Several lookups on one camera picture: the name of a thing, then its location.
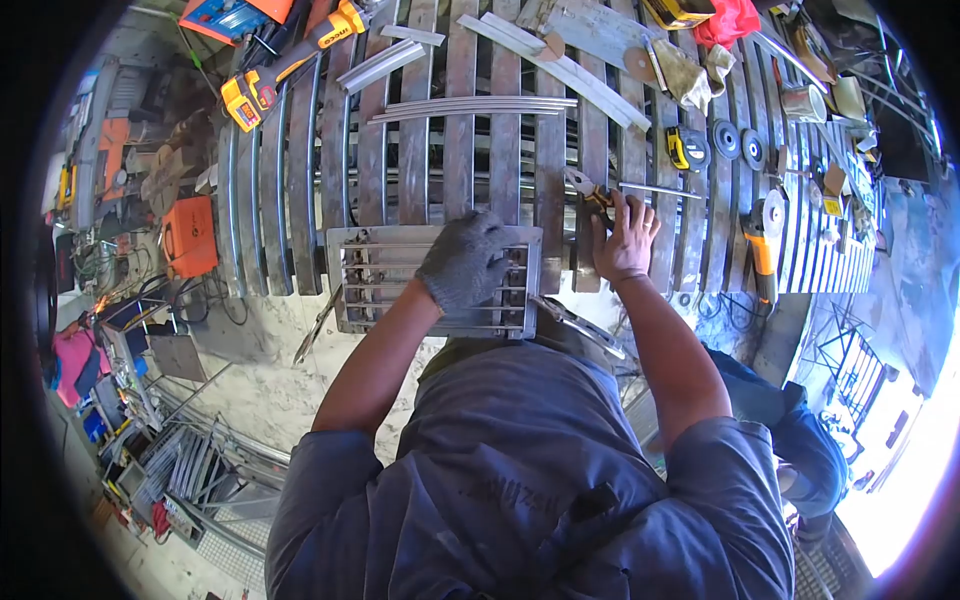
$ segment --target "red bag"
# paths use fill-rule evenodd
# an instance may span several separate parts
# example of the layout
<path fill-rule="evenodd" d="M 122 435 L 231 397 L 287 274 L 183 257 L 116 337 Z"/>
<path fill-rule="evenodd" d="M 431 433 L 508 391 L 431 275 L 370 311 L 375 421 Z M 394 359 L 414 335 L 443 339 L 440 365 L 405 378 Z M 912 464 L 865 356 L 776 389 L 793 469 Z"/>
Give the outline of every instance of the red bag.
<path fill-rule="evenodd" d="M 693 28 L 698 44 L 709 50 L 720 44 L 727 50 L 750 32 L 760 31 L 760 15 L 750 0 L 711 0 L 716 14 Z"/>

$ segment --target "gray work glove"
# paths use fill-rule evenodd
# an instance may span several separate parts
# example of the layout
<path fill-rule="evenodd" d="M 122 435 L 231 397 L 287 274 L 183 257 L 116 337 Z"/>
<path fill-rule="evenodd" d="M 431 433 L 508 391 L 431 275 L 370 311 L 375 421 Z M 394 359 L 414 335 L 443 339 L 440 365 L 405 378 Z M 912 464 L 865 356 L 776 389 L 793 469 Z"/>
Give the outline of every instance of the gray work glove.
<path fill-rule="evenodd" d="M 450 221 L 417 269 L 433 300 L 447 313 L 486 300 L 507 274 L 509 261 L 497 258 L 508 243 L 503 221 L 472 210 Z"/>

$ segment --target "bare hand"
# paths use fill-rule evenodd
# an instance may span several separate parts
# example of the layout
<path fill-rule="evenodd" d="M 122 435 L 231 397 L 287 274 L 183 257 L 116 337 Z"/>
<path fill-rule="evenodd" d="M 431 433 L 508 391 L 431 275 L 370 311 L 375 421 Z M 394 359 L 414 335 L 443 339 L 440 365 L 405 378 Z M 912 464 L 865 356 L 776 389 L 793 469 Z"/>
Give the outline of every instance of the bare hand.
<path fill-rule="evenodd" d="M 660 221 L 653 207 L 643 200 L 627 196 L 618 190 L 611 191 L 616 219 L 613 233 L 607 239 L 607 231 L 600 218 L 593 215 L 593 264 L 597 274 L 616 285 L 633 277 L 646 276 L 650 270 L 650 246 Z"/>

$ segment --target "cordless drill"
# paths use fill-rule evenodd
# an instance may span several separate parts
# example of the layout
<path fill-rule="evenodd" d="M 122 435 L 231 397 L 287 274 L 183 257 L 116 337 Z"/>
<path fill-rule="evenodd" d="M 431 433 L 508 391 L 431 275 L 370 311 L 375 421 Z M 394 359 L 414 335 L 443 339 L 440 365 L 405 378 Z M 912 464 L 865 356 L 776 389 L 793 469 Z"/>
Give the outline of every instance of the cordless drill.
<path fill-rule="evenodd" d="M 227 113 L 249 132 L 263 121 L 267 110 L 276 101 L 279 83 L 300 68 L 314 55 L 345 37 L 367 31 L 370 19 L 387 0 L 340 0 L 332 12 L 304 36 L 303 40 L 278 58 L 271 66 L 257 66 L 242 75 L 230 78 L 220 86 Z"/>

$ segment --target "tape measure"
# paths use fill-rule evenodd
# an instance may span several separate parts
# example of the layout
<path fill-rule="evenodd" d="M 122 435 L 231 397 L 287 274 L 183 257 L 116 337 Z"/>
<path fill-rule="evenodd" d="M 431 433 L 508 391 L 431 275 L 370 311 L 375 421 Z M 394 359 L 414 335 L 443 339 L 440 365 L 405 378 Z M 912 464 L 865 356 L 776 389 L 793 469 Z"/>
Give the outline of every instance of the tape measure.
<path fill-rule="evenodd" d="M 666 145 L 670 160 L 678 169 L 699 173 L 710 164 L 710 146 L 704 132 L 686 127 L 668 127 Z"/>

